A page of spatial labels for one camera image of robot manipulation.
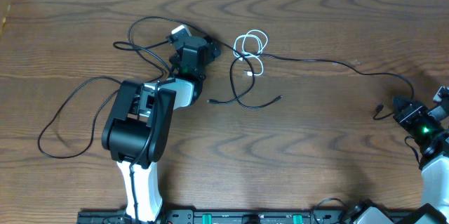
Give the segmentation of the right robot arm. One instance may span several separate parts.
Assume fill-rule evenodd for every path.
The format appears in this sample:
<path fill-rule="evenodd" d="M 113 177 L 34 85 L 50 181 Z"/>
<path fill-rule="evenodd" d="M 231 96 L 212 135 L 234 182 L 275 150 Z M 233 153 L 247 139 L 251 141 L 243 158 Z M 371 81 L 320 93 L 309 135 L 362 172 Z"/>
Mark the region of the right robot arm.
<path fill-rule="evenodd" d="M 422 102 L 396 96 L 394 120 L 408 132 L 421 154 L 419 169 L 423 180 L 421 207 L 435 223 L 448 222 L 448 129 L 441 125 L 448 118 L 448 99 L 434 99 L 429 109 Z"/>

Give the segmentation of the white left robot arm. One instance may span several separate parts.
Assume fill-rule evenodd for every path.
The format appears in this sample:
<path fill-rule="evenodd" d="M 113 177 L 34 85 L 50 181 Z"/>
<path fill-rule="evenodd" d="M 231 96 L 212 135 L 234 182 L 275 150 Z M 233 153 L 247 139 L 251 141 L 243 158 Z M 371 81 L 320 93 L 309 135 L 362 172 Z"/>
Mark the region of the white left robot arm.
<path fill-rule="evenodd" d="M 173 111 L 193 105 L 206 78 L 206 65 L 220 55 L 210 36 L 172 34 L 175 48 L 169 59 L 174 71 L 165 81 L 125 80 L 102 133 L 102 146 L 122 172 L 128 206 L 136 223 L 153 223 L 161 212 L 157 163 L 168 141 Z"/>

